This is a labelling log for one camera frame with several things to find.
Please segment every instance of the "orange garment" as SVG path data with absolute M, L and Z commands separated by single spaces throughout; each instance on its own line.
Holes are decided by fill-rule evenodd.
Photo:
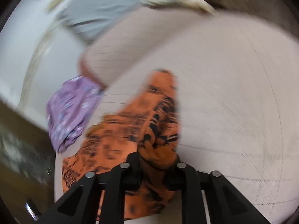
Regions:
M 92 126 L 80 150 L 63 160 L 63 191 L 88 171 L 110 171 L 138 151 L 144 180 L 139 191 L 126 192 L 125 220 L 159 213 L 173 196 L 162 180 L 177 158 L 178 127 L 174 77 L 169 71 L 156 71 L 130 105 Z

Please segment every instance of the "orange cloth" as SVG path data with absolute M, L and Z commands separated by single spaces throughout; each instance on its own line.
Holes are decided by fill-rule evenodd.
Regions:
M 140 96 L 92 126 L 80 150 L 63 160 L 63 191 L 86 172 L 110 171 L 138 151 L 144 180 L 139 191 L 126 192 L 125 220 L 159 213 L 173 196 L 162 180 L 177 158 L 178 127 L 174 78 L 169 71 L 156 71 Z

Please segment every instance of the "purple patterned fabric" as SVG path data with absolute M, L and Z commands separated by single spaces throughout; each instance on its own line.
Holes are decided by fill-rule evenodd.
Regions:
M 52 96 L 47 104 L 47 122 L 55 151 L 65 151 L 82 134 L 101 94 L 98 84 L 79 76 L 66 81 Z

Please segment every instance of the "gray garment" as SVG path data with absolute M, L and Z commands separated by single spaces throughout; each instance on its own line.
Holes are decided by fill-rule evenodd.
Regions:
M 142 0 L 72 0 L 60 14 L 64 24 L 91 43 L 97 35 L 116 22 Z

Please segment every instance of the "metal screw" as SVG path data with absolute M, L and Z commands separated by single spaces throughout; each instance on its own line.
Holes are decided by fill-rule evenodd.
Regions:
M 123 162 L 123 163 L 120 164 L 120 167 L 121 168 L 128 168 L 128 167 L 130 167 L 130 164 L 128 162 Z
M 220 177 L 222 174 L 219 171 L 215 170 L 215 171 L 212 171 L 212 175 L 214 177 Z
M 88 172 L 88 173 L 85 174 L 85 177 L 89 178 L 89 179 L 91 179 L 93 176 L 95 176 L 95 173 L 92 172 L 92 171 L 90 171 L 90 172 Z
M 178 168 L 185 168 L 185 167 L 187 167 L 186 163 L 184 163 L 184 162 L 179 162 L 176 166 Z

